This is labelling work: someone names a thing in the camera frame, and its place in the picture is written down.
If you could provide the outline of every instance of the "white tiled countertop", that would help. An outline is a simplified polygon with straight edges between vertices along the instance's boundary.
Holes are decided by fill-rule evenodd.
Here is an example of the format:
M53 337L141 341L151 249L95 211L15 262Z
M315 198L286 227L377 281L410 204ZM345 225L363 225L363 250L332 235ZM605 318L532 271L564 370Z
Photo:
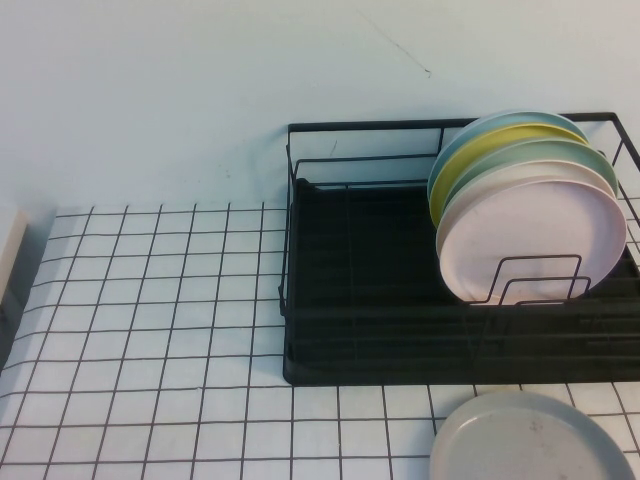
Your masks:
M428 477L501 388L590 415L640 476L640 383L292 388L268 204L60 212L0 377L0 480Z

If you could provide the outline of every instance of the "plate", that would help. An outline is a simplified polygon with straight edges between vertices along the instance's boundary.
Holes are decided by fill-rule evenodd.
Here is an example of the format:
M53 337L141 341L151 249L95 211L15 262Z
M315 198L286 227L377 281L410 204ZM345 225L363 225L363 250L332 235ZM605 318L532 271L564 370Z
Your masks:
M554 398L500 392L444 422L431 480L633 480L627 459L593 420Z
M433 190L429 197L429 209L434 225L437 227L440 223L444 201L449 190L460 174L473 161L509 143L539 137L560 137L585 142L580 136L569 130L541 123L511 125L475 137L451 155L434 181Z
M588 143L587 136L575 123L566 117L556 115L548 112L537 112L528 110L505 110L503 112L497 112L493 115L487 115L474 120L469 125L460 130L453 138L447 143L433 164L429 180L427 182L427 194L431 196L431 190L433 189L433 182L442 170L442 167L449 157L458 148L471 140L473 137L486 133L490 130L494 130L500 127L506 127L507 125L515 125L517 123L548 123L549 125L555 125L557 127L565 128L570 132L575 133Z
M440 271L460 299L504 304L567 298L577 258L500 260L512 256L579 255L578 275L597 285L615 266L626 239L625 219L617 201L592 185L557 178L531 179L489 192L468 206L445 232ZM558 280L512 279L554 277ZM587 288L576 281L572 297Z
M460 174L453 187L451 187L445 200L445 210L454 195L481 173L498 165L545 158L576 162L583 165L596 172L609 183L614 197L618 193L618 181L613 167L600 152L595 151L588 145L571 140L536 138L512 143L473 162Z
M473 178L460 189L447 206L436 232L436 252L460 214L479 198L505 188L540 180L569 180L592 185L615 198L609 183L590 168L562 160L512 160L497 165Z

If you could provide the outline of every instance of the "white plate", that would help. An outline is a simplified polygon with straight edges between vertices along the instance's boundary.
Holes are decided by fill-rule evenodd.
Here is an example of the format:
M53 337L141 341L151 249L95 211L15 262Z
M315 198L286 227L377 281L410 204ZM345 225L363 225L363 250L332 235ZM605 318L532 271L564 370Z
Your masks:
M431 480L633 480L627 459L593 420L526 392L482 395L444 422Z
M485 301L500 260L512 256L580 255L578 275L598 284L624 249L626 224L609 194L592 185L542 178L491 192L468 206L446 232L440 271L465 301ZM504 262L488 304L497 304L509 280L571 277L575 258ZM567 298L571 280L512 282L504 304ZM572 297L587 282L576 281Z
M442 243L460 214L487 194L522 183L537 182L541 177L557 180L575 180L592 185L612 198L615 194L609 183L597 172L580 164L564 160L514 160L490 168L461 188L447 204L436 234L436 252L440 256Z

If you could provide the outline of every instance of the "white object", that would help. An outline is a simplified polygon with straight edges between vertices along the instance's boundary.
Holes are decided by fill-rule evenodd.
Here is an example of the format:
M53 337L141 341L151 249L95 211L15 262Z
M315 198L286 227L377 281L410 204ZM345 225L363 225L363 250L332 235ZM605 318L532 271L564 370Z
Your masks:
M431 480L633 480L624 454L593 420L534 393L482 395L447 418Z
M462 300L485 301L500 260L511 256L582 257L578 275L598 284L622 254L625 219L617 202L586 183L543 178L490 192L455 220L440 252L447 286ZM570 277L577 259L549 258L504 262L489 304L497 304L509 280ZM511 282L504 304L567 298L571 280ZM571 296L582 294L576 282Z

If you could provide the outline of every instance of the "white wall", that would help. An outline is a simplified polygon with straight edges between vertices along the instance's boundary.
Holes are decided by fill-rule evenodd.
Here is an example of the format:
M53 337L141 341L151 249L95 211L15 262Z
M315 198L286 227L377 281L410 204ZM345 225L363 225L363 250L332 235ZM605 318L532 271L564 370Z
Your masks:
M3 0L0 199L271 199L289 122L614 110L640 140L639 17L637 0Z

